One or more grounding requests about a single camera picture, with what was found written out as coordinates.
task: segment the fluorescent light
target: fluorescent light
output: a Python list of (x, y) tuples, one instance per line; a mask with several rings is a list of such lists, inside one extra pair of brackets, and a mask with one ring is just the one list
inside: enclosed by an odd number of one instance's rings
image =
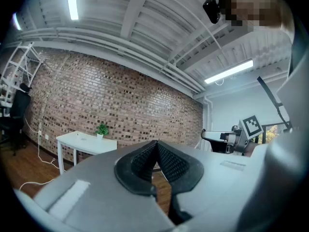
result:
[(78, 20), (76, 0), (68, 0), (71, 20)]
[(252, 67), (252, 66), (253, 66), (253, 60), (249, 60), (249, 61), (247, 61), (247, 62), (244, 62), (244, 63), (240, 64), (240, 65), (235, 66), (235, 67), (232, 68), (232, 69), (229, 69), (229, 70), (227, 70), (227, 71), (225, 71), (225, 72), (222, 72), (222, 73), (220, 73), (220, 74), (217, 74), (217, 75), (215, 75), (215, 76), (213, 76), (213, 77), (210, 77), (210, 78), (206, 79), (205, 82), (206, 82), (207, 84), (212, 83), (212, 82), (215, 82), (215, 81), (217, 81), (217, 80), (220, 80), (220, 79), (222, 79), (222, 78), (225, 78), (225, 77), (227, 77), (227, 76), (229, 76), (229, 75), (233, 75), (233, 74), (235, 74), (235, 73), (237, 73), (237, 72), (243, 71), (243, 70), (245, 70), (245, 69), (247, 69), (247, 68), (250, 68), (250, 67)]
[(17, 17), (16, 17), (16, 13), (13, 14), (13, 21), (14, 21), (15, 27), (18, 30), (21, 30), (21, 27), (19, 26), (19, 23), (18, 23), (18, 20), (17, 20)]

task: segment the white pot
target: white pot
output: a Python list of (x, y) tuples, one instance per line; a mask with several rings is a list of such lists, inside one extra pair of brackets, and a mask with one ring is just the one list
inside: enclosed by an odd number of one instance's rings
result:
[(98, 140), (102, 140), (102, 138), (103, 138), (103, 135), (97, 134), (97, 139)]

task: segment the office chair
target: office chair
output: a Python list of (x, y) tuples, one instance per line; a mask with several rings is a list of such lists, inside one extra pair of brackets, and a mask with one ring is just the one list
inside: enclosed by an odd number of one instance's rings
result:
[(20, 85), (20, 88), (25, 92), (21, 90), (16, 91), (9, 117), (4, 117), (4, 109), (7, 107), (0, 106), (3, 116), (0, 117), (0, 130), (5, 131), (5, 134), (2, 135), (0, 145), (10, 141), (14, 156), (16, 155), (16, 150), (21, 141), (21, 134), (19, 131), (24, 126), (24, 114), (31, 100), (31, 97), (28, 95), (31, 88), (23, 83)]

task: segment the potted plant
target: potted plant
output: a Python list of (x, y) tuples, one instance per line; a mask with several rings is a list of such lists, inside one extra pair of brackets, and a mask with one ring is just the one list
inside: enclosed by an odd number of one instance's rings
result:
[(108, 135), (108, 128), (103, 123), (97, 126), (97, 129), (96, 134), (98, 139), (102, 139), (104, 135)]

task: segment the headphone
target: headphone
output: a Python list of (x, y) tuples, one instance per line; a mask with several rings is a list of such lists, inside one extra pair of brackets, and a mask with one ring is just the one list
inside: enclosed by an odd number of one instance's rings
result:
[(216, 0), (206, 0), (203, 4), (203, 9), (207, 13), (210, 21), (213, 24), (217, 24), (221, 14), (225, 14), (225, 0), (219, 0), (217, 4)]

